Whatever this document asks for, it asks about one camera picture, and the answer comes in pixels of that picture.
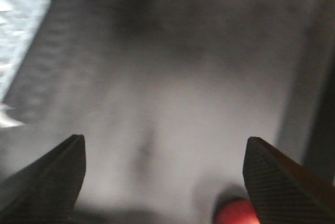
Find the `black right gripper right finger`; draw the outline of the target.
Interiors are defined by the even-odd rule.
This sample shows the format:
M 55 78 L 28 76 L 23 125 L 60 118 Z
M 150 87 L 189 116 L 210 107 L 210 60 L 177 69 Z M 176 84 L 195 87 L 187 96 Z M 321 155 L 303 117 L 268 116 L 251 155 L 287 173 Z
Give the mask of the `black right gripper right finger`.
M 242 173 L 260 223 L 334 223 L 334 186 L 265 140 L 247 140 Z

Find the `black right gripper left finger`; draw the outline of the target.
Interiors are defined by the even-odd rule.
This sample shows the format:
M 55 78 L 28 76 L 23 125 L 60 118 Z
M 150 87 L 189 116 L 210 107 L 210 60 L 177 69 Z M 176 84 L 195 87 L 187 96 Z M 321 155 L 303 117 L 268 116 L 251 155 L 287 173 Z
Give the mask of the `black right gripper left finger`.
M 67 223 L 85 172 L 85 138 L 72 135 L 1 182 L 1 223 Z

